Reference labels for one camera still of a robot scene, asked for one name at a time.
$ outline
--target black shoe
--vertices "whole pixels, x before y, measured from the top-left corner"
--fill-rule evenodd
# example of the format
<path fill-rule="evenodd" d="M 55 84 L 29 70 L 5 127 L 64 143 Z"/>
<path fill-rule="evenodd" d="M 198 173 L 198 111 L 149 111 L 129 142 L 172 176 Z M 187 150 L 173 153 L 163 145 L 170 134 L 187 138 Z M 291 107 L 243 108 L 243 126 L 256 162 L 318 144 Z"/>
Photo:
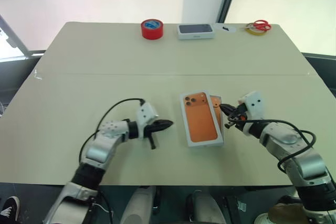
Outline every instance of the black shoe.
<path fill-rule="evenodd" d="M 5 201 L 0 215 L 7 217 L 12 221 L 17 221 L 20 211 L 20 200 L 18 197 L 12 196 Z"/>

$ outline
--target phone box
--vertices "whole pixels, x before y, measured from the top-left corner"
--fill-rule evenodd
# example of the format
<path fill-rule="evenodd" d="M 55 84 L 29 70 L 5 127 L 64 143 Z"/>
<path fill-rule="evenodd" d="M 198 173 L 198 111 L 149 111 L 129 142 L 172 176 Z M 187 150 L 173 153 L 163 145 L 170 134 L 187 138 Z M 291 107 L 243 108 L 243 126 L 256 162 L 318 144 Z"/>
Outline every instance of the phone box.
<path fill-rule="evenodd" d="M 196 90 L 183 93 L 180 95 L 180 103 L 189 147 L 224 144 L 208 91 Z"/>
<path fill-rule="evenodd" d="M 219 105 L 222 103 L 222 97 L 217 96 L 217 95 L 210 95 L 212 105 L 214 107 L 215 115 L 216 115 L 216 120 L 219 125 L 220 133 L 222 134 L 223 140 L 224 140 L 224 118 L 223 115 L 224 113 L 220 109 Z"/>

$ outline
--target smartphone image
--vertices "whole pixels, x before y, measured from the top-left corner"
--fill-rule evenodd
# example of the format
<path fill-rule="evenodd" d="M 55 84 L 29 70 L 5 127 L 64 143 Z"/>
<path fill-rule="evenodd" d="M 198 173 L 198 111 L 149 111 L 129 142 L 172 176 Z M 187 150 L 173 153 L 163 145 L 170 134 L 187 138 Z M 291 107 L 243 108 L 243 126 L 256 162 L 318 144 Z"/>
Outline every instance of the smartphone image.
<path fill-rule="evenodd" d="M 224 144 L 212 100 L 206 90 L 181 94 L 180 103 L 190 147 Z"/>
<path fill-rule="evenodd" d="M 177 26 L 179 39 L 211 39 L 215 31 L 210 24 L 183 24 Z"/>

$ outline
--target black cable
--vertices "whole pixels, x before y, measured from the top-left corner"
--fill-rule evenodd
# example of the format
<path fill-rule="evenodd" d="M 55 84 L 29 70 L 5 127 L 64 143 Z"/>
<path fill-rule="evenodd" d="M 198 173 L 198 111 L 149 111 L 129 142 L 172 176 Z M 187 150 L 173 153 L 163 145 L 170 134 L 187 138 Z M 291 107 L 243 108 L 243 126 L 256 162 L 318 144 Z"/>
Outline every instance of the black cable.
<path fill-rule="evenodd" d="M 105 201 L 105 204 L 106 204 L 106 207 L 107 207 L 107 211 L 109 212 L 110 224 L 113 224 L 112 209 L 110 207 L 109 201 L 107 200 L 107 198 L 105 197 L 105 195 L 103 194 L 102 191 L 100 191 L 100 195 L 103 198 L 103 200 Z"/>
<path fill-rule="evenodd" d="M 334 224 L 334 221 L 332 220 L 333 218 L 332 218 L 332 216 L 330 215 L 329 211 L 327 211 L 327 213 L 328 213 L 328 215 L 329 215 L 329 218 L 330 218 L 332 224 Z"/>
<path fill-rule="evenodd" d="M 287 157 L 284 157 L 283 159 L 281 159 L 281 160 L 278 162 L 278 165 L 277 165 L 277 166 L 278 166 L 279 170 L 282 171 L 283 173 L 286 173 L 286 171 L 281 167 L 281 165 L 282 165 L 285 161 L 287 161 L 287 160 L 289 160 L 289 159 L 291 159 L 291 158 L 293 158 L 293 157 L 295 157 L 295 156 L 297 156 L 297 155 L 299 155 L 299 154 L 301 154 L 301 153 L 307 151 L 308 149 L 312 148 L 313 145 L 314 145 L 315 142 L 316 142 L 316 136 L 315 136 L 314 133 L 312 133 L 312 132 L 310 132 L 310 131 L 299 130 L 294 124 L 292 124 L 292 123 L 290 123 L 290 122 L 287 122 L 287 121 L 284 121 L 284 120 L 274 120 L 274 119 L 260 119 L 260 120 L 232 120 L 230 117 L 231 117 L 231 115 L 228 116 L 228 120 L 229 120 L 230 122 L 233 122 L 233 123 L 283 123 L 283 124 L 287 124 L 287 125 L 291 126 L 296 132 L 299 133 L 299 135 L 300 135 L 301 138 L 304 140 L 304 142 L 307 144 L 307 146 L 306 146 L 305 148 L 303 148 L 303 149 L 301 149 L 301 150 L 299 150 L 299 151 L 293 153 L 293 154 L 288 155 Z M 306 139 L 306 137 L 304 136 L 303 133 L 310 134 L 310 135 L 312 136 L 312 141 L 309 142 L 309 141 Z"/>
<path fill-rule="evenodd" d="M 99 123 L 98 123 L 98 125 L 97 125 L 96 132 L 95 132 L 95 134 L 94 134 L 94 139 L 96 139 L 96 133 L 97 133 L 98 130 L 99 130 L 99 127 L 100 127 L 100 125 L 101 125 L 101 122 L 104 120 L 104 118 L 107 116 L 107 114 L 108 114 L 108 113 L 109 113 L 115 106 L 119 105 L 119 104 L 122 103 L 122 102 L 134 101 L 134 100 L 135 100 L 135 101 L 136 101 L 136 100 L 140 101 L 140 105 L 143 105 L 143 104 L 145 103 L 145 100 L 142 99 L 142 98 L 128 98 L 128 99 L 124 99 L 124 100 L 121 100 L 121 101 L 117 102 L 115 105 L 113 105 L 111 108 L 109 108 L 109 109 L 105 112 L 105 114 L 102 116 L 102 118 L 100 119 L 100 121 L 99 121 Z"/>
<path fill-rule="evenodd" d="M 228 120 L 233 123 L 283 123 L 291 126 L 296 132 L 299 133 L 299 135 L 302 137 L 302 139 L 305 141 L 306 144 L 309 144 L 309 141 L 306 139 L 306 137 L 301 133 L 301 131 L 292 123 L 284 121 L 284 120 L 276 120 L 276 119 L 260 119 L 260 120 L 232 120 L 231 115 L 228 116 Z"/>
<path fill-rule="evenodd" d="M 124 99 L 124 100 L 121 100 L 119 102 L 117 102 L 115 105 L 113 105 L 111 108 L 108 109 L 107 112 L 105 112 L 105 114 L 103 115 L 103 117 L 100 119 L 98 125 L 97 125 L 97 128 L 96 128 L 96 131 L 90 135 L 86 140 L 85 142 L 83 143 L 81 149 L 80 149 L 80 152 L 79 152 L 79 156 L 78 156 L 78 162 L 80 163 L 80 160 L 81 160 L 81 156 L 82 156 L 82 152 L 83 152 L 83 149 L 85 147 L 85 145 L 87 144 L 87 142 L 94 136 L 94 139 L 96 139 L 96 136 L 97 136 L 97 133 L 99 132 L 99 127 L 101 125 L 101 122 L 104 120 L 104 118 L 107 116 L 107 114 L 114 108 L 116 107 L 117 105 L 119 105 L 120 103 L 122 102 L 126 102 L 126 101 L 140 101 L 140 105 L 143 105 L 145 103 L 145 100 L 142 99 L 142 98 L 128 98 L 128 99 Z"/>
<path fill-rule="evenodd" d="M 299 155 L 299 154 L 301 154 L 301 153 L 303 153 L 303 152 L 309 150 L 310 148 L 313 147 L 313 145 L 314 145 L 315 142 L 316 142 L 316 136 L 315 136 L 314 133 L 312 133 L 312 132 L 310 132 L 310 131 L 304 131 L 304 130 L 301 130 L 301 132 L 303 132 L 303 133 L 307 133 L 307 134 L 311 135 L 311 136 L 312 136 L 312 140 L 311 140 L 311 142 L 310 142 L 305 148 L 303 148 L 303 149 L 301 149 L 301 150 L 299 150 L 299 151 L 297 151 L 297 152 L 294 152 L 293 154 L 290 154 L 290 155 L 288 155 L 287 157 L 284 157 L 283 159 L 281 159 L 281 160 L 278 162 L 278 168 L 279 168 L 279 170 L 282 171 L 283 173 L 286 173 L 286 171 L 281 167 L 281 165 L 283 164 L 283 162 L 285 162 L 285 161 L 287 161 L 287 160 L 289 160 L 289 159 L 291 159 L 291 158 L 293 158 L 293 157 L 295 157 L 295 156 L 297 156 L 297 155 Z"/>
<path fill-rule="evenodd" d="M 82 145 L 82 147 L 80 148 L 80 151 L 79 151 L 79 156 L 78 156 L 78 162 L 79 162 L 79 163 L 80 163 L 80 161 L 81 161 L 81 158 L 82 158 L 82 152 L 83 152 L 83 150 L 84 150 L 84 147 L 85 147 L 86 143 L 87 143 L 87 142 L 88 142 L 94 135 L 96 135 L 98 132 L 99 132 L 99 131 L 96 131 L 96 132 L 92 133 L 92 134 L 85 140 L 85 142 L 83 143 L 83 145 Z"/>

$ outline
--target red scissors handle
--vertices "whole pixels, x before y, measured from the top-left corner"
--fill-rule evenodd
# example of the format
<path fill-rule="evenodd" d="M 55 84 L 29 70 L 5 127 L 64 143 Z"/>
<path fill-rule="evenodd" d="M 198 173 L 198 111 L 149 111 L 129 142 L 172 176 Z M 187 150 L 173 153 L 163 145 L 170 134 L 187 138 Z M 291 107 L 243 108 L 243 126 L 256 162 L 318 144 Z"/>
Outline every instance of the red scissors handle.
<path fill-rule="evenodd" d="M 261 31 L 268 31 L 271 29 L 271 25 L 266 20 L 263 19 L 254 21 L 253 26 Z"/>

